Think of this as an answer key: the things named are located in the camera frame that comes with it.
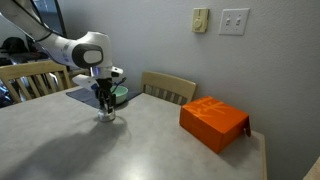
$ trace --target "wall switch plate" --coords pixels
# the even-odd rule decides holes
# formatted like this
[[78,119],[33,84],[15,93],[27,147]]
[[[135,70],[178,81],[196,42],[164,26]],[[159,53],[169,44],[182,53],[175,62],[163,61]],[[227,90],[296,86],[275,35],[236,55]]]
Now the wall switch plate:
[[196,33],[204,33],[208,27],[209,9],[195,8],[193,9],[192,31]]
[[219,34],[242,36],[246,28],[249,10],[250,8],[224,9]]

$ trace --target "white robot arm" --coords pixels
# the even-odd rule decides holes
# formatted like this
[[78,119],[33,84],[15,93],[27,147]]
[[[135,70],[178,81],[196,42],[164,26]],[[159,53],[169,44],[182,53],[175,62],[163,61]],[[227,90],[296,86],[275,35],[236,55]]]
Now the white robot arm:
[[39,43],[52,60],[63,65],[91,69],[92,77],[80,76],[75,81],[83,86],[86,86],[86,81],[97,82],[98,86],[87,87],[95,90],[100,102],[100,115],[102,113],[102,116],[113,120],[115,95],[110,92],[112,77],[118,77],[123,70],[112,64],[109,37],[88,32],[77,40],[66,39],[44,24],[33,11],[34,8],[33,0],[0,0],[0,14]]

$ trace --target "orange cardboard box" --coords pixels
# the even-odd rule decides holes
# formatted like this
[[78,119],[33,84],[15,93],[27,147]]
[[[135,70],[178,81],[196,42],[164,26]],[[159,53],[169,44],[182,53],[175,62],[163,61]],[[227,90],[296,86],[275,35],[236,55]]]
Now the orange cardboard box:
[[181,107],[180,125],[214,152],[221,152],[239,135],[251,135],[249,115],[210,96]]

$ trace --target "gray table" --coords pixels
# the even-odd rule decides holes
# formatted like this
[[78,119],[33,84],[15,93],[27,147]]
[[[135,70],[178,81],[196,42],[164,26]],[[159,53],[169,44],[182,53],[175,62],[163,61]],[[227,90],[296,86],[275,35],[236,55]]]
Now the gray table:
[[180,106],[141,94],[116,113],[98,122],[96,109],[65,92],[1,109],[0,179],[264,178],[259,133],[217,155],[179,126]]

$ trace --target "chair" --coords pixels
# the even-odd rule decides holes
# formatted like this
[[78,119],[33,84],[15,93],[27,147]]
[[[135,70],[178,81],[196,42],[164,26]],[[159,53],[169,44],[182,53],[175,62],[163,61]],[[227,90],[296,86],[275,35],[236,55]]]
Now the chair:
[[23,96],[30,100],[64,90],[61,75],[67,88],[71,88],[66,66],[51,60],[0,67],[0,79],[16,103],[22,102]]
[[192,101],[197,84],[189,80],[158,72],[143,72],[141,91],[183,105]]

